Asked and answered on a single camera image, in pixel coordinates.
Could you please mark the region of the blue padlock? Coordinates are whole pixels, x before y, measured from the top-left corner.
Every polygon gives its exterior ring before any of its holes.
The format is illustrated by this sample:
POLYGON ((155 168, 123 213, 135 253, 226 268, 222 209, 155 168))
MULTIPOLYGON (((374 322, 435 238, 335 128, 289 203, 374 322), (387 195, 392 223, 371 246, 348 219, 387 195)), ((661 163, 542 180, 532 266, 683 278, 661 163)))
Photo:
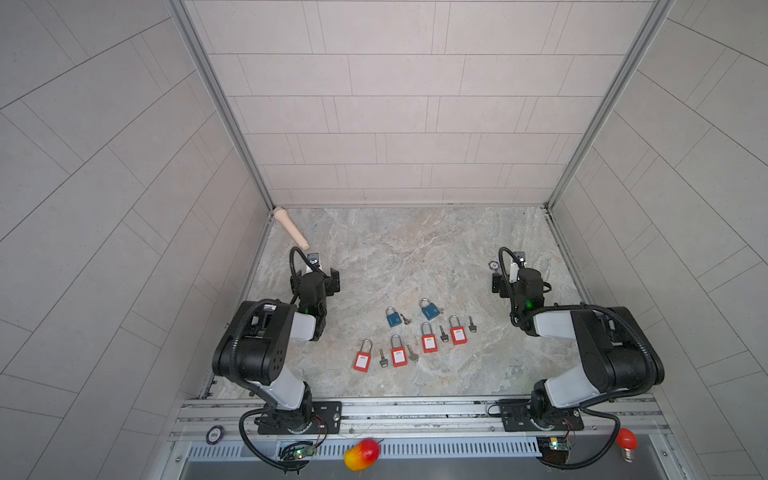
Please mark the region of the blue padlock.
POLYGON ((385 316, 390 328, 394 328, 403 323, 401 315, 392 306, 386 308, 385 316))
POLYGON ((442 313, 441 309, 428 298, 422 298, 419 301, 419 307, 427 321, 437 318, 442 313))

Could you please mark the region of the red padlock with label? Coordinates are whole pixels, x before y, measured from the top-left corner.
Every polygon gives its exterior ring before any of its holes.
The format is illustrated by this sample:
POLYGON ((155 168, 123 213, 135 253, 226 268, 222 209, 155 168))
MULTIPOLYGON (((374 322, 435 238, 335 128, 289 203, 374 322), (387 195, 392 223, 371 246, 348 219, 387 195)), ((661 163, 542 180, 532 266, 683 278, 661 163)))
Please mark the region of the red padlock with label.
POLYGON ((433 332, 432 326, 428 321, 423 322, 421 325, 421 344, 425 354, 436 353, 439 350, 436 336, 433 332))

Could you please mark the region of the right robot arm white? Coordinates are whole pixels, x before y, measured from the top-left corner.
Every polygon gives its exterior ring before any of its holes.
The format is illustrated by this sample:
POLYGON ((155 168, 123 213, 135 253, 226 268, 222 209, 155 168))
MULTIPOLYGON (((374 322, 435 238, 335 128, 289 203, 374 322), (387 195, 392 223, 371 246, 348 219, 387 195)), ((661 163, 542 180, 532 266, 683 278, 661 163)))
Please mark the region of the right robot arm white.
POLYGON ((499 400, 486 410, 501 418, 507 431, 564 428, 575 432, 574 421, 582 414, 612 421, 607 443, 594 455, 571 463, 568 437, 552 437, 543 446, 539 461, 557 470, 577 470, 595 464, 617 446, 627 462, 638 448, 637 436, 622 427, 619 417, 596 410, 596 405, 633 397, 663 382, 665 370, 631 312, 625 307, 579 303, 546 305, 552 289, 542 274, 526 267, 507 247, 498 251, 492 290, 510 302, 510 321, 526 335, 575 341, 579 362, 565 373, 538 381, 527 399, 499 400))

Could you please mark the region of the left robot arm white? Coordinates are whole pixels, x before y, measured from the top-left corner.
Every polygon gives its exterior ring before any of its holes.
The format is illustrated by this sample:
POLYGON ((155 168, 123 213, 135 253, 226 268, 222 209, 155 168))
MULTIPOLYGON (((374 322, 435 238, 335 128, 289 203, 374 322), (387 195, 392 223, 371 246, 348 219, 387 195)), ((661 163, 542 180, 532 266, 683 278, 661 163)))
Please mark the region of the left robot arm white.
POLYGON ((284 367, 292 340, 320 339, 327 316, 327 298, 340 291, 339 272, 326 273, 317 254, 299 247, 289 252, 290 302, 278 299, 241 303, 212 358, 213 374, 259 396, 264 405, 244 412, 238 431, 244 446, 263 463, 284 473, 300 472, 327 435, 339 431, 341 404, 316 402, 307 382, 284 367), (259 451, 249 437, 247 422, 260 434, 303 434, 316 431, 314 442, 299 440, 276 454, 259 451))

